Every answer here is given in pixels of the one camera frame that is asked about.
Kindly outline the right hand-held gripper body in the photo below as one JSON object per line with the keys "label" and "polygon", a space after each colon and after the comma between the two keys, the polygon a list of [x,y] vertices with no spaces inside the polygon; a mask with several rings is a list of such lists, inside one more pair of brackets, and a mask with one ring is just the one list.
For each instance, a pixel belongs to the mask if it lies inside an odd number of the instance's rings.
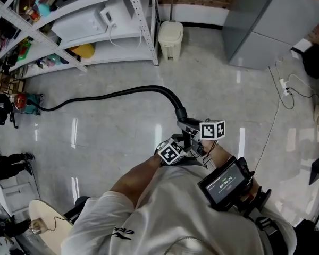
{"label": "right hand-held gripper body", "polygon": [[200,121],[198,129],[186,128],[191,137],[192,150],[199,156],[204,156],[202,140],[217,142],[225,137],[225,121]]}

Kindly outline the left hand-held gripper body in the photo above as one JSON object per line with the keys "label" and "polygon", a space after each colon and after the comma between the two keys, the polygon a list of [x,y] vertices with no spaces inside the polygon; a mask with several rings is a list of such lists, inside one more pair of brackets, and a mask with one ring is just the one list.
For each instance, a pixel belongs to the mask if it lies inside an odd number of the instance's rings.
{"label": "left hand-held gripper body", "polygon": [[186,156],[186,152],[173,139],[168,139],[161,144],[158,155],[163,165],[173,165]]}

